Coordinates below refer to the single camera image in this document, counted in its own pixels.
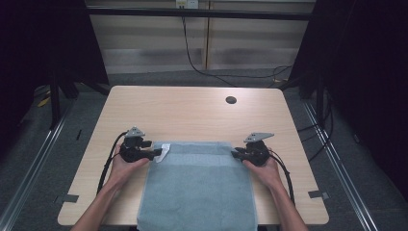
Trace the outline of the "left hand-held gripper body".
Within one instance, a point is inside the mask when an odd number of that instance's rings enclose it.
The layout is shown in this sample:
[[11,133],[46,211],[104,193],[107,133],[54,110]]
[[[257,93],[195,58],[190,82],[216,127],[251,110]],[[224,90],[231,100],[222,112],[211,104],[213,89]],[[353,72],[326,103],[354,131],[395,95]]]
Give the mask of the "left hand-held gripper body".
[[142,158],[147,158],[152,161],[152,150],[150,147],[141,148],[141,143],[145,141],[145,134],[138,127],[134,126],[124,136],[124,141],[120,146],[119,154],[127,163],[134,163]]

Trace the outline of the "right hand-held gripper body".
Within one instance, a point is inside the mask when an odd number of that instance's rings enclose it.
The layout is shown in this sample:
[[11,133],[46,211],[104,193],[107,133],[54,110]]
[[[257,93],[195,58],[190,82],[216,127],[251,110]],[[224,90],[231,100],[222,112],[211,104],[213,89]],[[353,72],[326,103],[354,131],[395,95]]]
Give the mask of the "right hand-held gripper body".
[[268,158],[268,148],[264,143],[265,139],[273,137],[273,133],[251,133],[245,139],[245,150],[243,158],[255,167],[263,166]]

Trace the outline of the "grey-blue towel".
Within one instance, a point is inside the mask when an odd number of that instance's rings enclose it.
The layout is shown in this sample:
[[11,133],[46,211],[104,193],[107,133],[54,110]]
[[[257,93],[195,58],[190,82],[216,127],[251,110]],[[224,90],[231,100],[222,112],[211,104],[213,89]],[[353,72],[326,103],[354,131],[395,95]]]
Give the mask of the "grey-blue towel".
[[140,231],[256,231],[248,169],[228,142],[179,141],[150,164],[137,217]]

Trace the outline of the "person's left hand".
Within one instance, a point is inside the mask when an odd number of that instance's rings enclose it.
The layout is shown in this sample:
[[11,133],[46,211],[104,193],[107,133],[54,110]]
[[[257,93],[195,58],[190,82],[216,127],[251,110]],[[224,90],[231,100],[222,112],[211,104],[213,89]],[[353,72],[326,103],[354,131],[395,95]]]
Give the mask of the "person's left hand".
[[142,158],[133,163],[125,162],[119,154],[120,145],[115,147],[115,155],[113,157],[113,165],[110,172],[109,179],[106,185],[119,190],[131,177],[131,175],[140,167],[146,165],[149,160]]

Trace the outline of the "person's right hand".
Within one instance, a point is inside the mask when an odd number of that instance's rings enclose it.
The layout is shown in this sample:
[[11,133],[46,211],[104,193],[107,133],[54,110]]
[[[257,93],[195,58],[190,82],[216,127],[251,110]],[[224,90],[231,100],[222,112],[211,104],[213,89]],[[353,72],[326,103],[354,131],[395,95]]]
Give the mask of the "person's right hand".
[[273,159],[268,158],[266,163],[261,167],[256,167],[247,160],[244,160],[242,163],[270,190],[276,190],[283,187],[277,163]]

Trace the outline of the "dark curtain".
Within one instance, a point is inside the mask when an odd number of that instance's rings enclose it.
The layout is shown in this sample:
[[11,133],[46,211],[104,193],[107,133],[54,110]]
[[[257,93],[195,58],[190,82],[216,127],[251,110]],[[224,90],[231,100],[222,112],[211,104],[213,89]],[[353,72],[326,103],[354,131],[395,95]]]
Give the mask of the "dark curtain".
[[37,87],[70,95],[76,82],[109,83],[86,9],[86,0],[0,0],[0,162]]
[[327,87],[408,202],[408,0],[316,0],[290,79]]

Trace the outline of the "black horizontal metal bar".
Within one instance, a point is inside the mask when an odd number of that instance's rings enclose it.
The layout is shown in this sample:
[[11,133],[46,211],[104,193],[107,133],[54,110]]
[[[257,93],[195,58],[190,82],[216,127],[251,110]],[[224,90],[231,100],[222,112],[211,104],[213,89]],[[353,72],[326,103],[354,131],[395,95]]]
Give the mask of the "black horizontal metal bar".
[[182,9],[145,9],[145,8],[108,8],[87,7],[88,14],[97,15],[134,15],[134,16],[175,16],[203,18],[237,18],[237,19],[270,19],[309,21],[311,13],[274,13],[221,10],[182,10]]

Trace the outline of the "silver metal floor rail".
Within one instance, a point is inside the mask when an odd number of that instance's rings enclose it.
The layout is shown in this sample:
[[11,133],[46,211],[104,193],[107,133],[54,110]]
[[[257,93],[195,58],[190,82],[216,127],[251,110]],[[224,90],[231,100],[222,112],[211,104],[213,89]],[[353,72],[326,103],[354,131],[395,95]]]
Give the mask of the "silver metal floor rail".
[[47,133],[47,136],[38,151],[36,158],[30,164],[27,173],[19,184],[14,196],[8,203],[4,213],[0,217],[0,231],[12,231],[14,224],[21,213],[21,210],[35,185],[38,176],[51,153],[51,150],[64,128],[66,118],[70,114],[75,99],[71,99],[64,110],[64,113],[57,120],[56,125]]
[[318,125],[317,111],[314,109],[311,103],[304,103],[304,108],[311,122],[315,124],[315,130],[319,137],[319,141],[322,144],[322,148],[325,151],[332,167],[334,168],[334,171],[336,172],[344,192],[363,229],[365,231],[379,231],[366,202],[356,189],[341,157],[339,156],[333,142],[329,138],[329,133]]

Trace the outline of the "black metal stand post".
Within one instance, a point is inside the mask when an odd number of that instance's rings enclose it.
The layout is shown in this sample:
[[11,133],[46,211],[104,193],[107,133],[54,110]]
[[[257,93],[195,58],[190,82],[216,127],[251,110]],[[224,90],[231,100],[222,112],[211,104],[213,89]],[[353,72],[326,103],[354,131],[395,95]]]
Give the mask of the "black metal stand post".
[[57,127],[61,119],[61,107],[60,107],[60,90],[58,85],[58,78],[55,72],[50,73],[50,99],[51,99],[51,111],[52,120],[50,129],[53,130]]

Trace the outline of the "white wall socket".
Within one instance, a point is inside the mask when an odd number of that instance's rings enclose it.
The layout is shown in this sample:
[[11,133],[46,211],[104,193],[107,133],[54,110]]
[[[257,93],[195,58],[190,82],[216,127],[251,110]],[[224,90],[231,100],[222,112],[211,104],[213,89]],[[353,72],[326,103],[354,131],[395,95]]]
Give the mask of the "white wall socket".
[[177,9],[192,9],[197,10],[199,8],[198,0],[175,0]]

